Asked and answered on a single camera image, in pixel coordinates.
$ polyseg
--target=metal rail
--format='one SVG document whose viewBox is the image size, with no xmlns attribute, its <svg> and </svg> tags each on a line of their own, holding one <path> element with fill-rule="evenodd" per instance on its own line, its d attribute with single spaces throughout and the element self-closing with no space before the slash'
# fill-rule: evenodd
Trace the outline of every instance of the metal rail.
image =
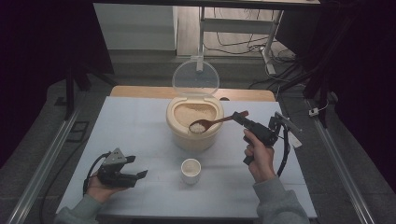
<svg viewBox="0 0 396 224">
<path fill-rule="evenodd" d="M 318 133 L 320 134 L 320 137 L 323 140 L 324 145 L 330 155 L 332 163 L 335 166 L 335 170 L 341 178 L 341 182 L 344 185 L 346 193 L 349 195 L 350 200 L 355 207 L 356 213 L 361 220 L 361 223 L 375 224 L 374 218 L 366 202 L 361 196 L 361 191 L 356 186 L 355 181 L 353 180 L 340 152 L 337 149 L 337 146 L 332 140 L 332 136 L 327 129 L 322 127 L 318 118 L 314 118 L 314 122 L 318 129 Z"/>
<path fill-rule="evenodd" d="M 71 114 L 69 120 L 65 120 L 58 132 L 56 133 L 55 138 L 52 140 L 49 148 L 47 149 L 44 158 L 41 160 L 33 177 L 30 179 L 29 184 L 24 190 L 20 200 L 14 208 L 11 216 L 9 217 L 7 223 L 16 224 L 23 223 L 29 214 L 30 209 L 32 208 L 35 199 L 44 185 L 44 182 L 50 172 L 50 169 L 55 163 L 56 158 L 58 157 L 59 152 L 64 145 L 64 141 L 66 140 L 67 135 L 69 134 L 73 123 L 75 122 L 84 102 L 85 102 L 86 93 L 80 93 L 77 96 L 77 106 L 75 110 Z"/>
</svg>

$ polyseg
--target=beige container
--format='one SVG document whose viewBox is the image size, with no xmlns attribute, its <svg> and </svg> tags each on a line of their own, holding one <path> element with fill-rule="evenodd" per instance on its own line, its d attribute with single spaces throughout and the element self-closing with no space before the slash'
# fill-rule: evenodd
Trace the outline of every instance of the beige container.
<svg viewBox="0 0 396 224">
<path fill-rule="evenodd" d="M 211 147 L 222 123 L 217 123 L 204 133 L 192 133 L 190 124 L 198 119 L 222 119 L 221 102 L 212 94 L 219 88 L 216 70 L 206 62 L 203 71 L 196 71 L 196 61 L 183 63 L 175 72 L 173 85 L 179 93 L 168 105 L 166 121 L 173 132 L 173 140 L 190 152 L 202 152 Z"/>
</svg>

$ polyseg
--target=small white cup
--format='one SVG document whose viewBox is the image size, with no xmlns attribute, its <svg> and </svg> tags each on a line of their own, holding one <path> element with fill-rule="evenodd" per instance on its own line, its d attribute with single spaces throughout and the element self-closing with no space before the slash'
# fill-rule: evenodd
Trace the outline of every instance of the small white cup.
<svg viewBox="0 0 396 224">
<path fill-rule="evenodd" d="M 201 175 L 201 163 L 195 159 L 184 160 L 181 164 L 181 179 L 188 185 L 198 182 Z"/>
</svg>

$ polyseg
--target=wooden spoon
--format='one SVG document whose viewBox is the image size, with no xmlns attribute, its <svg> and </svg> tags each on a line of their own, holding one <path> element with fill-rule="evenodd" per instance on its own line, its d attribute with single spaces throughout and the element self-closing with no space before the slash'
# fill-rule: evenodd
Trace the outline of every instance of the wooden spoon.
<svg viewBox="0 0 396 224">
<path fill-rule="evenodd" d="M 248 115 L 248 111 L 245 110 L 239 114 L 246 117 Z M 229 116 L 229 117 L 225 117 L 223 119 L 217 119 L 217 120 L 198 119 L 190 125 L 189 129 L 192 133 L 204 133 L 210 127 L 212 127 L 212 125 L 223 122 L 223 121 L 231 120 L 231 119 L 233 119 L 233 116 Z"/>
</svg>

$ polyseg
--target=metal frame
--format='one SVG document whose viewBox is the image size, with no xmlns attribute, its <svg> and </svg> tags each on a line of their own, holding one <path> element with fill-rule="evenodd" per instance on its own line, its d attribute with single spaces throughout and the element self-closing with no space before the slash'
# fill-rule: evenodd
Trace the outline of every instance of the metal frame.
<svg viewBox="0 0 396 224">
<path fill-rule="evenodd" d="M 205 7 L 201 7 L 200 17 L 200 35 L 198 45 L 199 62 L 204 59 L 204 33 L 221 32 L 221 33 L 238 33 L 238 34 L 258 34 L 268 35 L 267 43 L 262 50 L 262 57 L 265 62 L 269 75 L 275 75 L 276 71 L 271 62 L 269 52 L 274 41 L 277 27 L 282 17 L 283 11 L 276 11 L 276 17 L 273 21 L 246 21 L 246 20 L 229 20 L 229 19 L 206 19 Z M 197 64 L 197 71 L 202 71 L 200 63 Z"/>
<path fill-rule="evenodd" d="M 55 163 L 55 160 L 58 157 L 62 146 L 64 145 L 64 141 L 66 140 L 66 137 L 69 134 L 73 123 L 75 122 L 82 106 L 84 105 L 85 96 L 86 92 L 82 92 L 78 95 L 75 110 L 70 115 L 69 119 L 64 120 L 64 122 L 61 124 L 60 129 L 56 133 L 55 138 L 52 140 L 51 144 L 49 145 L 49 148 L 47 149 L 43 160 L 41 160 L 40 164 L 35 170 L 35 173 L 30 179 L 29 184 L 25 188 L 22 196 L 18 200 L 18 203 L 15 206 L 14 211 L 11 213 L 11 216 L 9 217 L 7 223 L 23 223 L 26 219 L 38 193 L 40 192 L 47 176 L 50 173 L 50 169 L 53 163 Z"/>
<path fill-rule="evenodd" d="M 313 118 L 315 122 L 315 126 L 317 127 L 318 133 L 329 153 L 330 159 L 334 164 L 335 170 L 337 174 L 340 176 L 341 182 L 344 185 L 346 193 L 349 195 L 350 200 L 356 210 L 356 214 L 358 215 L 361 223 L 364 224 L 375 224 L 375 220 L 373 215 L 370 212 L 370 209 L 367 206 L 367 203 L 364 201 L 361 196 L 361 191 L 358 186 L 355 184 L 355 181 L 350 174 L 347 165 L 344 163 L 344 160 L 338 151 L 337 146 L 332 140 L 332 136 L 329 131 L 323 128 L 320 120 L 318 118 Z"/>
</svg>

